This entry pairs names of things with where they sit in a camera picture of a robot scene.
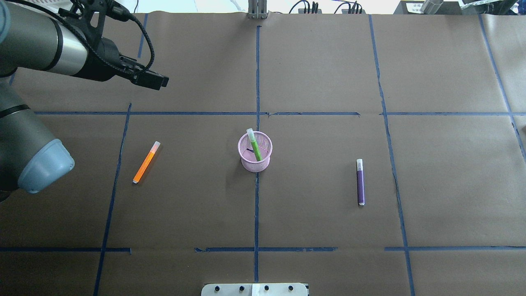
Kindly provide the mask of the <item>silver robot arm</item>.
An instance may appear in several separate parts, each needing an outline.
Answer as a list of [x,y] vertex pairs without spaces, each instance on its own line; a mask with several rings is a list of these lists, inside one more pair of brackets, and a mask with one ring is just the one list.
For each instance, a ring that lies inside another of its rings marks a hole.
[[[68,103],[106,94],[100,83],[120,77],[160,90],[169,78],[155,60],[145,25],[116,0],[72,0],[49,8],[44,0],[1,2],[1,201],[23,190],[36,194],[65,176],[75,161],[31,107],[38,99]],[[146,65],[125,56],[104,36],[107,18],[133,22],[150,50]]]

